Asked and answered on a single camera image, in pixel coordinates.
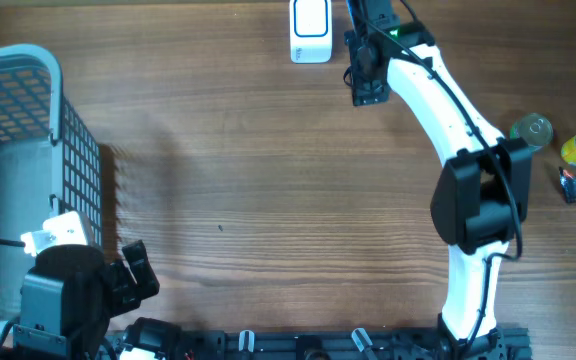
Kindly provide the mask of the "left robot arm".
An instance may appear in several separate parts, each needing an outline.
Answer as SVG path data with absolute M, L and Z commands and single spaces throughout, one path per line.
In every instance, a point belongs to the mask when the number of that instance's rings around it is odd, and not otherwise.
M 87 245 L 58 245 L 38 254 L 22 284 L 13 357 L 95 358 L 110 320 L 159 292 L 144 243 L 122 252 L 112 263 Z

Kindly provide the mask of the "green tin can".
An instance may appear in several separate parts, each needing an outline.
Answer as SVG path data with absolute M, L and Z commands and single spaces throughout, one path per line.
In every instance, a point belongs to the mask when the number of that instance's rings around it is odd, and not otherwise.
M 550 121 L 544 115 L 530 113 L 513 124 L 509 137 L 522 138 L 532 152 L 537 152 L 551 143 L 554 132 Z

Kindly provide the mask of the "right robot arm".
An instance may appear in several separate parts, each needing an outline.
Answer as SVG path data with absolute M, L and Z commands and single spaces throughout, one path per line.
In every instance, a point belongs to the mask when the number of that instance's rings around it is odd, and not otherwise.
M 449 283 L 433 354 L 507 359 L 514 348 L 497 326 L 495 291 L 502 262 L 522 256 L 532 153 L 477 111 L 417 16 L 401 22 L 388 1 L 352 0 L 347 7 L 352 28 L 344 35 L 350 55 L 344 81 L 354 105 L 398 95 L 442 166 L 430 211 L 448 246 Z

